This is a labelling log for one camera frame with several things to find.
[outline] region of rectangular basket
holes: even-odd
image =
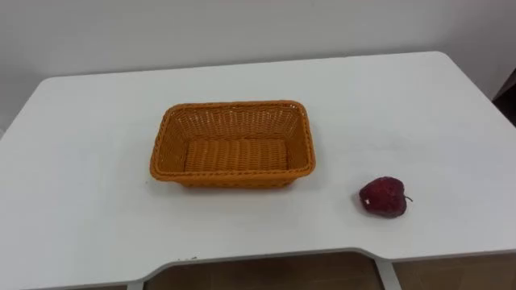
[[[273,188],[310,174],[314,145],[295,101],[181,104],[164,114],[151,158],[157,180]]]

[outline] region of red apple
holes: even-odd
[[[360,190],[365,210],[385,218],[396,218],[406,211],[405,187],[394,177],[380,177]]]

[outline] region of wooden floor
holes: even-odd
[[[395,263],[403,290],[516,290],[516,254]],[[95,288],[122,290],[124,287]],[[171,267],[145,290],[381,290],[374,262],[354,253]]]

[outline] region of white wall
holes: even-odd
[[[0,83],[440,50],[493,97],[516,67],[515,11],[515,0],[3,0]]]

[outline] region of wicker basket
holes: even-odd
[[[174,106],[151,158],[157,180],[202,187],[281,187],[314,166],[306,111],[295,101]]]

